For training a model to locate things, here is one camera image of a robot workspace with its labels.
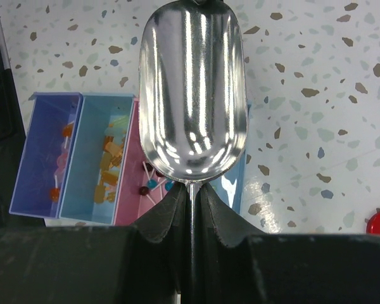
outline black machine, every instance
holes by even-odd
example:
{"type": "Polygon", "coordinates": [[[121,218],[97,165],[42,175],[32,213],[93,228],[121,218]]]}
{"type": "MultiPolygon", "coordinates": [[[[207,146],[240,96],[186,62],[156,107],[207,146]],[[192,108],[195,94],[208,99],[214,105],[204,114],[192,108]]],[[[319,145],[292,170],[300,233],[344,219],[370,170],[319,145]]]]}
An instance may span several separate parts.
{"type": "Polygon", "coordinates": [[[0,303],[380,303],[380,237],[268,235],[209,184],[192,241],[179,183],[129,227],[9,215],[24,140],[0,28],[0,303]]]}

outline shiny metal scoop bowl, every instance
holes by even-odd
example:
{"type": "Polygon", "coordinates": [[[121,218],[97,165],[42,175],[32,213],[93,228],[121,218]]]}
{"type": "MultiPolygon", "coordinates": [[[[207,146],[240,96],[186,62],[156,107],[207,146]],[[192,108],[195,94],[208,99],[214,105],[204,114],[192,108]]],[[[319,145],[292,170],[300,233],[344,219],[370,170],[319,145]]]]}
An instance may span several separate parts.
{"type": "Polygon", "coordinates": [[[183,182],[182,303],[204,303],[200,186],[229,170],[248,132],[243,45],[223,2],[191,0],[153,13],[142,36],[139,131],[149,162],[183,182]]]}

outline dark red lollipop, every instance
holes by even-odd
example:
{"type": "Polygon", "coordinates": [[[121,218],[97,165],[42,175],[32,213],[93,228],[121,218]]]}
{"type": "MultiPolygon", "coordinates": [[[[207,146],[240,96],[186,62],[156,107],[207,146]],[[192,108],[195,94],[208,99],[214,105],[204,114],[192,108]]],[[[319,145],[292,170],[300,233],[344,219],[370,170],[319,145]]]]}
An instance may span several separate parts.
{"type": "Polygon", "coordinates": [[[152,172],[153,167],[152,167],[152,165],[151,165],[150,163],[146,163],[145,166],[146,166],[146,170],[147,170],[148,172],[152,172]]]}
{"type": "Polygon", "coordinates": [[[142,195],[142,196],[145,196],[147,194],[149,194],[149,188],[148,187],[140,187],[139,188],[139,194],[142,195]]]}

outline terrazzo countertop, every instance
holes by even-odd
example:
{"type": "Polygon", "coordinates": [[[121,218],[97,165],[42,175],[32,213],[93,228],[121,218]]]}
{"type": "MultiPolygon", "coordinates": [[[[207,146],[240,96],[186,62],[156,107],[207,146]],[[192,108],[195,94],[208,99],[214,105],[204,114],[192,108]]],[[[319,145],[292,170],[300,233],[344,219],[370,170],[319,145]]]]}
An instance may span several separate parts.
{"type": "MultiPolygon", "coordinates": [[[[25,126],[34,91],[137,94],[142,31],[167,2],[0,0],[25,126]]],[[[226,3],[252,102],[241,215],[273,233],[364,232],[380,211],[380,0],[226,3]]]]}

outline candy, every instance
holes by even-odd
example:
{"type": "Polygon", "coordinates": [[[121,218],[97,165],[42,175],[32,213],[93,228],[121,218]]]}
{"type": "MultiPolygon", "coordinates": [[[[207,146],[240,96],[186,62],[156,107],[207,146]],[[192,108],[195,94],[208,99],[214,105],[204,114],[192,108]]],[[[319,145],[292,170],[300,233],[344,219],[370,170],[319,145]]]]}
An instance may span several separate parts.
{"type": "Polygon", "coordinates": [[[139,188],[139,194],[142,196],[146,196],[149,194],[149,188],[146,186],[140,187],[139,188]]]}
{"type": "Polygon", "coordinates": [[[105,194],[106,194],[106,187],[102,185],[97,185],[96,190],[94,190],[94,202],[96,204],[104,203],[105,194]]]}
{"type": "Polygon", "coordinates": [[[167,183],[165,184],[165,189],[166,189],[166,191],[171,190],[172,187],[173,187],[173,182],[167,182],[167,183]]]}
{"type": "Polygon", "coordinates": [[[120,156],[120,153],[122,153],[122,148],[111,141],[106,144],[105,150],[110,152],[113,157],[120,156]]]}
{"type": "Polygon", "coordinates": [[[62,136],[65,138],[65,144],[63,145],[63,148],[66,149],[68,146],[68,138],[72,136],[74,123],[71,122],[70,124],[66,125],[66,127],[62,130],[62,136]]]}
{"type": "Polygon", "coordinates": [[[72,136],[73,125],[74,125],[74,123],[70,123],[70,124],[66,125],[66,127],[63,128],[63,130],[62,130],[62,136],[63,137],[72,136]]]}
{"type": "Polygon", "coordinates": [[[59,197],[60,197],[61,191],[59,188],[52,188],[50,192],[51,200],[54,203],[59,202],[59,197]]]}
{"type": "Polygon", "coordinates": [[[107,171],[110,168],[113,156],[109,152],[105,152],[100,162],[100,170],[107,171]]]}
{"type": "Polygon", "coordinates": [[[110,192],[110,193],[108,193],[106,199],[107,199],[110,203],[114,203],[114,201],[115,201],[115,192],[110,192]]]}
{"type": "Polygon", "coordinates": [[[114,137],[113,136],[105,136],[104,141],[103,141],[103,150],[106,151],[106,145],[108,143],[111,143],[113,141],[114,137]]]}
{"type": "Polygon", "coordinates": [[[149,180],[147,183],[146,183],[146,186],[150,189],[153,189],[155,188],[156,186],[158,185],[158,183],[154,180],[154,179],[151,179],[149,180]]]}
{"type": "Polygon", "coordinates": [[[153,170],[153,167],[150,163],[145,163],[146,171],[151,172],[153,170]]]}
{"type": "Polygon", "coordinates": [[[142,166],[144,167],[144,170],[145,170],[145,173],[146,173],[146,177],[150,181],[151,177],[149,176],[149,171],[152,171],[152,168],[151,168],[151,170],[148,170],[148,168],[149,168],[148,165],[151,166],[149,163],[145,163],[145,161],[142,162],[142,166]]]}
{"type": "Polygon", "coordinates": [[[166,179],[162,179],[154,188],[152,188],[152,191],[158,189],[160,186],[163,185],[164,182],[166,182],[166,179]]]}
{"type": "Polygon", "coordinates": [[[116,186],[118,182],[118,175],[120,172],[118,171],[103,171],[101,173],[101,180],[110,184],[112,186],[116,186]]]}
{"type": "Polygon", "coordinates": [[[56,164],[58,165],[58,168],[65,168],[67,161],[68,161],[68,155],[66,153],[62,153],[56,160],[56,164]]]}

